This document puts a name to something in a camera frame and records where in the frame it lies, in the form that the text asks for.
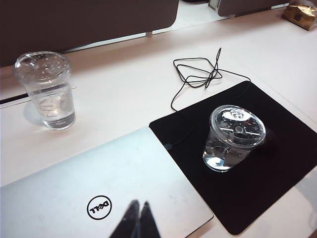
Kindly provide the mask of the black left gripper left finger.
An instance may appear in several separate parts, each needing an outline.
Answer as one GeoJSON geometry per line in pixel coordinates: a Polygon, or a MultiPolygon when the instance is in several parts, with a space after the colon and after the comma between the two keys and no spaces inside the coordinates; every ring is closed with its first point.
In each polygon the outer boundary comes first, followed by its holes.
{"type": "Polygon", "coordinates": [[[110,238],[139,237],[139,201],[132,200],[110,238]]]}

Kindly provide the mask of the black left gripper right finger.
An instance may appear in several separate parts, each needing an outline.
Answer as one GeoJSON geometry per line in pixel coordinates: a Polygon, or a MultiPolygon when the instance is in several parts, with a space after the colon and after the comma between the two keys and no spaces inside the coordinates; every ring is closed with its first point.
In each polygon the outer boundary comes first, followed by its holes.
{"type": "Polygon", "coordinates": [[[140,236],[142,238],[160,238],[149,202],[145,202],[140,216],[140,236]]]}

